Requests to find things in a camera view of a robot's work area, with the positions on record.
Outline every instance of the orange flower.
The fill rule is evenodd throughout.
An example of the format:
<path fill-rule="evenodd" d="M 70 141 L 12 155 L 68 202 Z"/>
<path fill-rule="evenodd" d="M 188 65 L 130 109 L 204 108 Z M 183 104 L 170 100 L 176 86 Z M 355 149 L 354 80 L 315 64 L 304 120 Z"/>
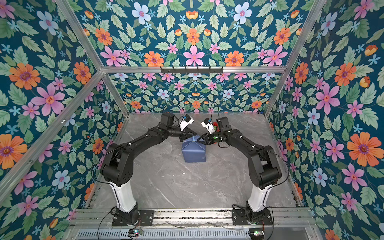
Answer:
<path fill-rule="evenodd" d="M 104 147 L 103 140 L 101 140 L 101 138 L 96 139 L 96 140 L 95 140 L 95 143 L 93 144 L 93 149 L 92 149 L 92 151 L 93 151 L 95 154 L 99 154 L 99 153 L 101 152 L 101 150 L 103 149 L 103 147 Z"/>
<path fill-rule="evenodd" d="M 187 16 L 187 19 L 197 19 L 197 16 L 199 15 L 199 12 L 197 11 L 187 11 L 185 12 L 185 15 Z"/>
<path fill-rule="evenodd" d="M 132 101 L 132 102 L 131 102 L 131 106 L 132 106 L 134 109 L 140 109 L 140 108 L 141 108 L 141 103 L 138 103 L 137 101 Z"/>
<path fill-rule="evenodd" d="M 73 69 L 73 73 L 76 74 L 77 81 L 85 85 L 91 78 L 91 73 L 89 72 L 89 67 L 86 66 L 83 62 L 75 63 L 76 68 Z"/>
<path fill-rule="evenodd" d="M 93 13 L 91 13 L 90 11 L 85 11 L 84 12 L 85 13 L 85 15 L 89 18 L 89 19 L 93 19 Z"/>
<path fill-rule="evenodd" d="M 9 78 L 12 82 L 16 82 L 15 85 L 19 88 L 31 90 L 40 82 L 40 78 L 37 77 L 40 75 L 39 72 L 29 64 L 25 66 L 23 63 L 18 63 L 17 68 L 11 67 L 9 71 L 12 73 Z"/>
<path fill-rule="evenodd" d="M 262 104 L 263 103 L 261 101 L 254 101 L 251 106 L 252 108 L 258 109 L 259 107 L 262 106 Z"/>
<path fill-rule="evenodd" d="M 95 36 L 98 38 L 99 42 L 103 43 L 104 45 L 112 45 L 112 37 L 111 34 L 108 31 L 105 31 L 103 28 L 96 29 Z"/>
<path fill-rule="evenodd" d="M 144 62 L 148 64 L 148 67 L 162 67 L 164 66 L 164 59 L 161 58 L 159 53 L 155 53 L 154 51 L 149 51 L 144 55 Z"/>
<path fill-rule="evenodd" d="M 13 162 L 18 162 L 23 156 L 21 153 L 27 151 L 27 145 L 22 144 L 23 139 L 11 134 L 0 135 L 0 164 L 3 169 L 13 167 Z"/>
<path fill-rule="evenodd" d="M 210 36 L 212 33 L 211 33 L 211 30 L 209 30 L 209 29 L 205 29 L 204 30 L 204 35 L 205 36 Z"/>
<path fill-rule="evenodd" d="M 308 64 L 301 63 L 300 66 L 296 68 L 295 82 L 301 85 L 307 79 L 307 74 L 308 74 Z"/>
<path fill-rule="evenodd" d="M 285 141 L 285 146 L 287 147 L 288 151 L 292 151 L 294 146 L 292 139 L 287 138 L 287 140 Z"/>
<path fill-rule="evenodd" d="M 121 127 L 122 127 L 122 122 L 120 122 L 120 123 L 118 124 L 118 132 L 120 132 Z"/>
<path fill-rule="evenodd" d="M 299 193 L 299 197 L 302 200 L 303 199 L 303 195 L 302 195 L 303 191 L 301 190 L 301 187 L 299 187 L 299 184 L 297 182 L 295 182 L 295 186 L 296 186 L 297 192 Z"/>
<path fill-rule="evenodd" d="M 198 108 L 200 107 L 200 105 L 201 105 L 201 103 L 200 103 L 199 101 L 194 101 L 194 102 L 192 103 L 192 107 L 194 107 L 194 108 L 196 108 L 196 109 L 198 109 Z"/>
<path fill-rule="evenodd" d="M 244 62 L 244 55 L 239 53 L 239 51 L 233 51 L 233 53 L 228 53 L 228 57 L 225 58 L 227 67 L 240 67 Z"/>
<path fill-rule="evenodd" d="M 85 193 L 86 193 L 85 196 L 84 196 L 84 200 L 85 200 L 85 201 L 88 200 L 89 195 L 91 194 L 92 189 L 93 189 L 94 186 L 95 186 L 95 184 L 94 184 L 94 183 L 91 183 L 91 185 L 90 185 L 89 187 L 87 187 L 87 190 L 85 190 Z"/>
<path fill-rule="evenodd" d="M 369 45 L 365 51 L 364 51 L 364 54 L 366 56 L 370 56 L 372 54 L 374 54 L 379 48 L 376 46 L 376 45 Z"/>
<path fill-rule="evenodd" d="M 275 44 L 283 45 L 288 38 L 291 36 L 291 30 L 289 28 L 282 28 L 280 31 L 277 31 L 276 36 L 273 38 Z"/>
<path fill-rule="evenodd" d="M 187 38 L 188 38 L 187 40 L 192 45 L 196 45 L 196 43 L 200 41 L 199 37 L 200 37 L 200 34 L 197 32 L 195 28 L 191 28 L 189 30 L 189 33 L 187 33 Z"/>
<path fill-rule="evenodd" d="M 57 222 L 58 222 L 58 219 L 57 219 L 57 218 L 53 219 L 52 222 L 49 224 L 49 227 L 50 227 L 50 228 L 54 228 L 54 227 L 56 227 Z"/>
<path fill-rule="evenodd" d="M 365 76 L 360 80 L 360 86 L 362 86 L 363 88 L 369 87 L 370 84 L 371 81 L 368 76 Z"/>
<path fill-rule="evenodd" d="M 291 18 L 295 18 L 295 17 L 297 17 L 297 15 L 299 15 L 299 10 L 295 10 L 295 11 L 293 11 L 292 13 L 291 13 Z"/>
<path fill-rule="evenodd" d="M 377 148 L 381 146 L 381 141 L 377 137 L 371 138 L 367 132 L 361 132 L 360 137 L 355 133 L 351 136 L 352 142 L 348 142 L 347 148 L 351 150 L 349 156 L 352 160 L 358 160 L 358 164 L 366 167 L 368 164 L 373 167 L 379 164 L 377 157 L 384 158 L 384 150 Z"/>
<path fill-rule="evenodd" d="M 353 63 L 348 63 L 345 65 L 340 66 L 340 69 L 337 69 L 336 71 L 336 77 L 335 77 L 335 82 L 337 82 L 337 85 L 341 86 L 347 86 L 349 84 L 349 81 L 352 81 L 355 78 L 355 72 L 356 72 L 356 67 L 353 66 Z"/>
<path fill-rule="evenodd" d="M 325 231 L 325 238 L 327 240 L 340 240 L 339 236 L 337 236 L 332 229 L 327 229 Z"/>

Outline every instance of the light blue flower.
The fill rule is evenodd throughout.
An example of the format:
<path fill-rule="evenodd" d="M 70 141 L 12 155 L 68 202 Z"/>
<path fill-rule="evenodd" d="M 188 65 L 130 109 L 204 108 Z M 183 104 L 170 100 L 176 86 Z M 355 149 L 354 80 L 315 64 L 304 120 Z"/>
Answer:
<path fill-rule="evenodd" d="M 13 106 L 13 109 L 10 109 L 9 112 L 16 116 L 16 114 L 20 114 L 20 110 L 21 108 L 16 108 L 16 106 Z"/>
<path fill-rule="evenodd" d="M 14 126 L 11 126 L 11 125 L 7 125 L 7 128 L 8 130 L 5 131 L 5 133 L 11 133 L 11 135 L 13 135 L 15 132 L 18 132 L 19 130 L 16 129 L 17 128 L 17 125 L 14 125 Z"/>
<path fill-rule="evenodd" d="M 180 19 L 179 19 L 182 23 L 184 23 L 185 21 L 187 21 L 186 19 L 185 19 L 185 16 L 184 15 L 180 15 Z"/>
<path fill-rule="evenodd" d="M 203 21 L 205 21 L 205 18 L 204 18 L 205 16 L 203 15 L 203 16 L 199 16 L 199 22 L 201 22 L 201 23 L 203 23 Z"/>
<path fill-rule="evenodd" d="M 353 132 L 358 132 L 358 133 L 360 133 L 360 131 L 362 130 L 362 127 L 359 127 L 359 124 L 356 124 L 356 126 L 353 126 L 352 128 L 354 129 Z"/>
<path fill-rule="evenodd" d="M 13 49 L 10 49 L 10 47 L 11 47 L 10 45 L 5 46 L 3 43 L 1 45 L 3 46 L 3 49 L 2 49 L 3 52 L 6 51 L 8 54 L 10 54 L 10 52 L 13 52 Z"/>
<path fill-rule="evenodd" d="M 379 59 L 381 59 L 381 57 L 376 57 L 376 54 L 374 54 L 373 56 L 372 56 L 372 59 L 368 59 L 368 62 L 371 62 L 369 65 L 372 65 L 372 64 L 377 64 L 377 61 L 379 60 Z"/>

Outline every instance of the floral wallpaper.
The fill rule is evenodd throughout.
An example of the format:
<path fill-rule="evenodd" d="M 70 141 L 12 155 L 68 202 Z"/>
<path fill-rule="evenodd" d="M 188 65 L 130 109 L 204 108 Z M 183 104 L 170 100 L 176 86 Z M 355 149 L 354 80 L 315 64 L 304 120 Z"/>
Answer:
<path fill-rule="evenodd" d="M 327 240 L 384 239 L 383 6 L 326 6 L 269 116 Z"/>
<path fill-rule="evenodd" d="M 1 179 L 94 68 L 52 1 L 1 0 L 0 38 Z"/>
<path fill-rule="evenodd" d="M 100 81 L 2 204 L 0 239 L 62 239 L 76 209 L 86 206 L 101 157 L 122 122 Z"/>
<path fill-rule="evenodd" d="M 106 66 L 279 66 L 313 2 L 85 0 L 76 14 Z"/>

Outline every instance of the teal floral wall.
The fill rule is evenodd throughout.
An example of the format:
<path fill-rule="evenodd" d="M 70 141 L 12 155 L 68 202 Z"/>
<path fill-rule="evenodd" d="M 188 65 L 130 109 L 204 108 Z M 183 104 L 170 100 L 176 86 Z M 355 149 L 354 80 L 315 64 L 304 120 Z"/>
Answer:
<path fill-rule="evenodd" d="M 325 7 L 269 116 L 327 240 L 384 238 L 383 6 Z"/>

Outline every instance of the pink flower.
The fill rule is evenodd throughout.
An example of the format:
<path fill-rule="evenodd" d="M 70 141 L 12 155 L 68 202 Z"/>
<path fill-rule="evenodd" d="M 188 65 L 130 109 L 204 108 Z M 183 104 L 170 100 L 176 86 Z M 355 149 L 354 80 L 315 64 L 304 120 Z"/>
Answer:
<path fill-rule="evenodd" d="M 64 88 L 67 86 L 67 85 L 65 85 L 65 84 L 63 83 L 63 79 L 58 79 L 58 78 L 55 78 L 55 81 L 52 82 L 52 84 L 56 86 L 56 87 L 55 87 L 56 90 L 59 90 L 59 89 L 60 89 L 60 91 L 63 91 Z"/>
<path fill-rule="evenodd" d="M 31 119 L 34 119 L 35 115 L 40 115 L 40 112 L 37 111 L 37 109 L 39 109 L 39 106 L 34 106 L 31 102 L 28 103 L 28 106 L 24 105 L 22 106 L 22 108 L 25 110 L 23 112 L 23 115 L 29 115 Z"/>
<path fill-rule="evenodd" d="M 143 73 L 144 74 L 144 79 L 147 79 L 152 82 L 152 79 L 156 79 L 156 76 L 154 73 Z"/>
<path fill-rule="evenodd" d="M 184 84 L 182 84 L 180 81 L 178 81 L 178 83 L 175 83 L 175 89 L 177 90 L 180 90 L 180 89 L 184 89 Z"/>
<path fill-rule="evenodd" d="M 127 52 L 127 50 L 120 50 L 120 57 L 124 57 L 125 60 L 131 59 L 130 55 L 131 53 Z"/>
<path fill-rule="evenodd" d="M 87 115 L 89 118 L 95 116 L 95 114 L 94 114 L 95 110 L 92 109 L 92 107 L 87 107 L 87 108 L 85 108 L 85 110 L 86 110 L 85 115 Z"/>
<path fill-rule="evenodd" d="M 93 98 L 92 96 L 95 95 L 93 92 L 90 92 L 88 96 L 85 98 L 85 102 L 87 103 L 88 101 L 92 102 Z"/>
<path fill-rule="evenodd" d="M 53 148 L 53 144 L 50 143 L 45 148 L 45 151 L 39 156 L 39 162 L 43 162 L 45 160 L 45 157 L 52 157 L 52 152 L 49 151 Z"/>
<path fill-rule="evenodd" d="M 300 97 L 302 95 L 303 95 L 303 93 L 301 93 L 301 87 L 299 87 L 299 88 L 295 87 L 295 92 L 292 93 L 293 101 L 299 102 L 300 101 Z"/>
<path fill-rule="evenodd" d="M 203 52 L 198 53 L 197 47 L 195 45 L 192 45 L 192 47 L 190 48 L 190 51 L 191 53 L 188 53 L 188 52 L 183 53 L 184 57 L 189 58 L 185 64 L 187 66 L 190 66 L 192 64 L 193 66 L 196 66 L 196 64 L 203 65 L 203 61 L 200 58 L 204 57 L 205 53 Z"/>
<path fill-rule="evenodd" d="M 247 73 L 235 73 L 235 78 L 241 81 L 243 78 L 247 78 Z"/>
<path fill-rule="evenodd" d="M 291 163 L 289 168 L 292 170 L 292 172 L 296 172 L 296 166 L 293 163 Z"/>
<path fill-rule="evenodd" d="M 372 0 L 361 0 L 360 3 L 361 6 L 356 7 L 354 10 L 354 12 L 357 13 L 355 15 L 355 20 L 359 17 L 365 18 L 365 16 L 367 15 L 367 11 L 375 6 L 375 3 L 372 3 Z"/>
<path fill-rule="evenodd" d="M 178 51 L 179 49 L 176 48 L 176 44 L 172 45 L 171 43 L 169 44 L 169 47 L 168 47 L 168 50 L 169 50 L 169 53 L 174 53 L 176 54 L 176 51 Z"/>
<path fill-rule="evenodd" d="M 323 85 L 325 84 L 325 81 L 324 81 L 324 78 L 320 78 L 320 79 L 317 79 L 316 80 L 316 84 L 314 85 L 316 88 L 316 90 L 318 91 L 319 89 L 323 89 Z"/>
<path fill-rule="evenodd" d="M 352 104 L 348 104 L 348 108 L 349 110 L 347 111 L 348 114 L 352 114 L 352 117 L 355 118 L 356 117 L 356 113 L 357 114 L 362 114 L 362 111 L 360 110 L 362 107 L 363 107 L 364 104 L 360 103 L 358 104 L 358 101 L 355 100 L 353 101 L 353 105 Z"/>
<path fill-rule="evenodd" d="M 223 82 L 224 80 L 228 80 L 230 73 L 222 73 L 216 76 L 216 79 L 220 79 L 220 82 Z"/>
<path fill-rule="evenodd" d="M 143 81 L 140 81 L 139 82 L 139 86 L 140 86 L 140 88 L 142 88 L 142 89 L 147 89 L 147 87 L 148 87 L 148 85 L 147 85 L 147 83 L 146 82 L 143 82 Z"/>
<path fill-rule="evenodd" d="M 360 178 L 364 175 L 364 170 L 358 169 L 355 172 L 355 167 L 351 163 L 348 165 L 348 169 L 349 171 L 345 168 L 341 170 L 347 176 L 344 178 L 344 183 L 350 184 L 352 182 L 355 191 L 359 190 L 359 184 L 363 187 L 368 186 L 364 179 Z"/>
<path fill-rule="evenodd" d="M 63 100 L 65 97 L 64 93 L 56 93 L 55 94 L 55 86 L 53 84 L 48 84 L 46 92 L 44 88 L 37 87 L 37 92 L 42 96 L 32 98 L 31 102 L 35 105 L 43 105 L 41 112 L 43 116 L 47 116 L 51 113 L 51 108 L 54 113 L 59 114 L 64 109 L 64 105 L 59 102 L 59 100 Z"/>
<path fill-rule="evenodd" d="M 217 43 L 215 43 L 215 45 L 211 44 L 211 48 L 209 49 L 210 51 L 212 51 L 212 54 L 214 53 L 218 53 L 218 50 L 220 49 L 220 47 L 217 45 Z"/>
<path fill-rule="evenodd" d="M 220 4 L 220 0 L 209 0 L 211 3 L 215 2 L 215 4 L 218 6 Z"/>
<path fill-rule="evenodd" d="M 312 142 L 313 143 L 310 143 L 310 146 L 312 147 L 311 151 L 318 154 L 319 150 L 321 150 L 321 147 L 319 147 L 320 142 L 317 142 L 314 139 L 312 139 Z"/>
<path fill-rule="evenodd" d="M 245 81 L 243 87 L 245 87 L 245 89 L 247 89 L 247 88 L 251 88 L 251 87 L 252 87 L 251 80 L 249 80 L 248 82 Z"/>
<path fill-rule="evenodd" d="M 120 57 L 120 51 L 119 50 L 114 50 L 113 53 L 112 53 L 112 50 L 105 46 L 104 47 L 104 50 L 106 51 L 105 52 L 101 52 L 100 55 L 104 58 L 107 58 L 107 65 L 108 66 L 112 66 L 113 64 L 115 64 L 116 67 L 120 67 L 120 63 L 126 63 L 126 61 L 122 58 L 119 58 Z"/>
<path fill-rule="evenodd" d="M 283 64 L 283 61 L 280 58 L 285 57 L 288 52 L 281 52 L 283 50 L 283 45 L 280 45 L 276 48 L 276 51 L 273 51 L 272 49 L 268 50 L 268 56 L 269 58 L 265 58 L 263 60 L 263 63 L 269 63 L 268 66 L 274 66 Z"/>
<path fill-rule="evenodd" d="M 325 83 L 323 88 L 324 93 L 316 93 L 316 98 L 321 100 L 317 103 L 316 109 L 322 109 L 324 107 L 324 112 L 326 115 L 328 115 L 331 111 L 330 105 L 334 107 L 339 106 L 339 99 L 333 98 L 333 96 L 335 96 L 339 92 L 339 88 L 339 86 L 336 86 L 329 91 L 329 84 Z"/>
<path fill-rule="evenodd" d="M 72 146 L 72 144 L 69 144 L 68 141 L 65 141 L 65 142 L 61 142 L 60 143 L 60 146 L 59 147 L 59 151 L 61 151 L 61 154 L 64 155 L 65 152 L 70 152 L 70 147 Z"/>
<path fill-rule="evenodd" d="M 341 200 L 341 203 L 344 204 L 344 205 L 347 205 L 348 211 L 351 211 L 351 209 L 353 209 L 354 211 L 358 210 L 358 208 L 355 206 L 355 204 L 358 201 L 356 199 L 354 199 L 354 198 L 351 199 L 351 194 L 349 192 L 347 192 L 347 195 L 342 193 L 341 197 L 344 198 L 343 200 Z"/>
<path fill-rule="evenodd" d="M 332 139 L 331 143 L 332 143 L 332 145 L 329 142 L 325 143 L 325 146 L 328 149 L 330 149 L 330 150 L 327 150 L 325 155 L 327 155 L 327 156 L 331 156 L 332 155 L 333 162 L 337 161 L 337 157 L 339 157 L 340 159 L 344 159 L 344 154 L 342 154 L 340 152 L 341 150 L 344 149 L 344 145 L 341 144 L 341 143 L 336 145 L 336 139 L 334 139 L 334 138 Z"/>
<path fill-rule="evenodd" d="M 32 209 L 35 209 L 39 206 L 39 204 L 35 203 L 37 200 L 39 200 L 39 197 L 34 197 L 32 199 L 32 196 L 28 195 L 25 199 L 25 202 L 21 202 L 18 204 L 18 207 L 20 208 L 18 216 L 20 217 L 24 213 L 27 216 L 31 215 Z"/>
<path fill-rule="evenodd" d="M 257 52 L 257 54 L 258 54 L 257 58 L 264 59 L 264 57 L 268 56 L 267 52 L 268 51 L 262 49 L 260 52 Z"/>
<path fill-rule="evenodd" d="M 33 187 L 33 181 L 30 179 L 36 177 L 36 175 L 37 171 L 33 171 L 25 175 L 15 187 L 15 194 L 19 195 L 23 191 L 24 186 Z"/>
<path fill-rule="evenodd" d="M 175 76 L 172 75 L 172 73 L 160 73 L 161 80 L 167 80 L 167 82 L 170 82 L 171 79 L 175 79 Z"/>
<path fill-rule="evenodd" d="M 209 84 L 207 84 L 207 86 L 208 86 L 208 89 L 210 90 L 217 88 L 216 83 L 213 83 L 212 81 Z"/>
<path fill-rule="evenodd" d="M 296 106 L 292 109 L 292 115 L 296 118 L 299 115 L 300 108 L 297 108 Z"/>
<path fill-rule="evenodd" d="M 15 19 L 15 16 L 11 13 L 14 12 L 15 9 L 11 5 L 7 5 L 6 0 L 0 0 L 0 17 L 5 18 L 8 17 Z"/>

